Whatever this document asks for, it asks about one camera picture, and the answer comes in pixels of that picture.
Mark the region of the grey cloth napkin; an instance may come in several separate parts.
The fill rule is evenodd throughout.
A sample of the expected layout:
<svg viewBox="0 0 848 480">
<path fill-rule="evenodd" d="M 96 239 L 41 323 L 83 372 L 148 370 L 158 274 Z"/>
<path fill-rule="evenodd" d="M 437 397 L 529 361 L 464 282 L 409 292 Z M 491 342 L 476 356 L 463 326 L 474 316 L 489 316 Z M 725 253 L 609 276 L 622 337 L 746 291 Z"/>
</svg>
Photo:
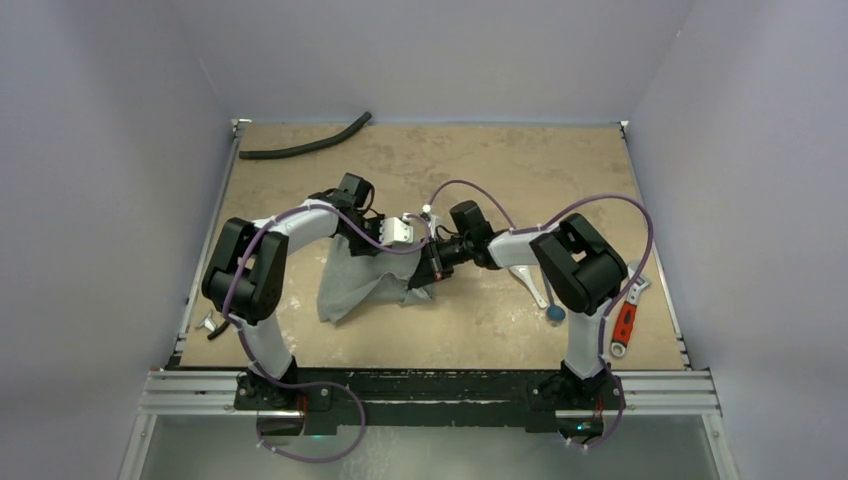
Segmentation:
<svg viewBox="0 0 848 480">
<path fill-rule="evenodd" d="M 411 288 L 420 254 L 352 256 L 348 240 L 334 238 L 329 247 L 316 299 L 322 322 L 339 322 L 362 303 L 396 303 L 401 306 L 429 303 L 435 299 L 431 285 Z"/>
</svg>

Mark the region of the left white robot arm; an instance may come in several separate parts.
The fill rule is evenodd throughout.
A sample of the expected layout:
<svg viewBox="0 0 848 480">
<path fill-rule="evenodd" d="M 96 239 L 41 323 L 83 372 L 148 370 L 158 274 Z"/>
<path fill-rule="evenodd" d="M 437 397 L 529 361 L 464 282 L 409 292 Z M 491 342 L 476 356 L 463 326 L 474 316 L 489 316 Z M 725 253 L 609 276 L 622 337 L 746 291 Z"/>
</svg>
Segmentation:
<svg viewBox="0 0 848 480">
<path fill-rule="evenodd" d="M 383 217 L 367 214 L 374 194 L 370 182 L 347 173 L 338 187 L 314 193 L 281 214 L 254 221 L 233 217 L 223 225 L 201 293 L 235 328 L 248 358 L 247 375 L 272 408 L 289 407 L 305 386 L 274 318 L 288 257 L 337 235 L 367 253 L 381 251 Z"/>
</svg>

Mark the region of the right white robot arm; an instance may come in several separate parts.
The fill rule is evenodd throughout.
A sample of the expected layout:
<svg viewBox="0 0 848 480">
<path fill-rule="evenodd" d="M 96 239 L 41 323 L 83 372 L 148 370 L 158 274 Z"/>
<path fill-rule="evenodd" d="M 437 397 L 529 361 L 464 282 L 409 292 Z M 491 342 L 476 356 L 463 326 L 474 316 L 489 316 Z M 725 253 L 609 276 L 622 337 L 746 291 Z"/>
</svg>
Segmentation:
<svg viewBox="0 0 848 480">
<path fill-rule="evenodd" d="M 601 308 L 621 292 L 627 267 L 621 256 L 578 213 L 555 227 L 530 233 L 496 231 L 479 205 L 471 200 L 450 209 L 457 232 L 446 239 L 426 242 L 408 281 L 410 289 L 450 278 L 457 265 L 472 262 L 482 269 L 499 270 L 537 265 L 564 306 L 568 346 L 560 372 L 536 387 L 584 407 L 596 399 L 610 379 L 600 345 Z"/>
</svg>

